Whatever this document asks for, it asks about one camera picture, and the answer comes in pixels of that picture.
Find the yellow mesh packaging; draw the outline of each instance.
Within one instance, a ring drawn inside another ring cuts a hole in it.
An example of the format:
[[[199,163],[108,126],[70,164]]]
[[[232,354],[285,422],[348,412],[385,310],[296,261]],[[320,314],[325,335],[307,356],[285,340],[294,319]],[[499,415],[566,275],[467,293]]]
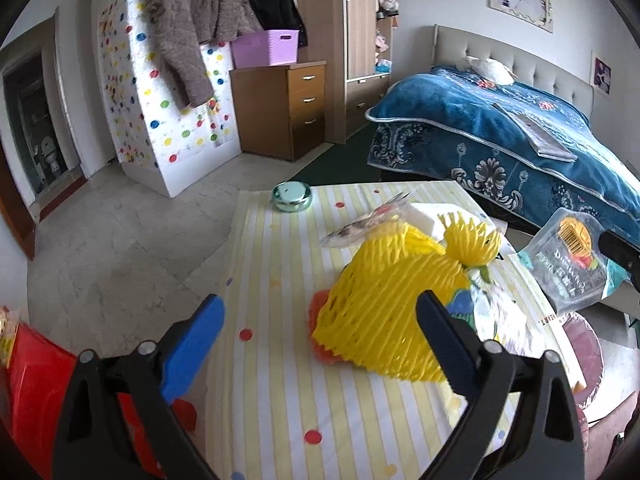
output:
[[[444,248],[411,226],[363,243],[332,288],[313,338],[347,361],[381,375],[442,381],[444,375],[415,319],[415,303],[431,289],[442,304],[469,288],[467,267],[488,264],[500,234],[449,216]]]

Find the green carpet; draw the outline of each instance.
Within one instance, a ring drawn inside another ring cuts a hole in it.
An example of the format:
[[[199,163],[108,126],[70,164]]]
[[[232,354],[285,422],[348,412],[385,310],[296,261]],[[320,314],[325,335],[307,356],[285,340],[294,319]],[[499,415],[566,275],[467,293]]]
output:
[[[310,186],[379,182],[380,170],[367,166],[369,145],[375,131],[375,124],[368,124],[346,144],[334,144],[292,180],[306,182]]]

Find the green round container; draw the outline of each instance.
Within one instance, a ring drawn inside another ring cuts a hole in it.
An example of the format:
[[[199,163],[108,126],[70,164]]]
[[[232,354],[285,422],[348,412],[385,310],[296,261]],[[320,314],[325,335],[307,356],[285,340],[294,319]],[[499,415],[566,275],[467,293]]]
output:
[[[308,184],[291,180],[273,188],[271,201],[283,213],[304,211],[311,205],[313,194]]]

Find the polka dot wallpaper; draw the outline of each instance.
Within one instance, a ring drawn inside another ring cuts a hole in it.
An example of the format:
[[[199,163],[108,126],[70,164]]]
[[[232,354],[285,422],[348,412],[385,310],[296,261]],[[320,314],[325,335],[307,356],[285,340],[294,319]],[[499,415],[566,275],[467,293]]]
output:
[[[168,167],[238,136],[229,70],[229,44],[205,44],[202,57],[215,95],[191,108],[155,52],[144,0],[105,0],[98,20],[102,93],[121,162]]]

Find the striped tablecloth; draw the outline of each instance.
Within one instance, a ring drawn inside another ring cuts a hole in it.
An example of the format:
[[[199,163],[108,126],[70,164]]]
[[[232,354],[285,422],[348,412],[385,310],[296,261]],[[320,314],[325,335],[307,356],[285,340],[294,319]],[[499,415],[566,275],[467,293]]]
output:
[[[308,342],[313,294],[335,283],[357,249],[321,249],[319,240],[408,190],[414,202],[455,203],[486,217],[454,182],[316,187],[312,206],[296,214],[275,210],[270,192],[240,194],[221,280],[226,323],[207,378],[206,453],[222,480],[414,480],[446,441],[465,407],[447,383],[323,365]],[[544,326],[570,381],[583,381],[551,306],[517,257],[490,269],[529,322]],[[514,407],[510,399],[493,447]]]

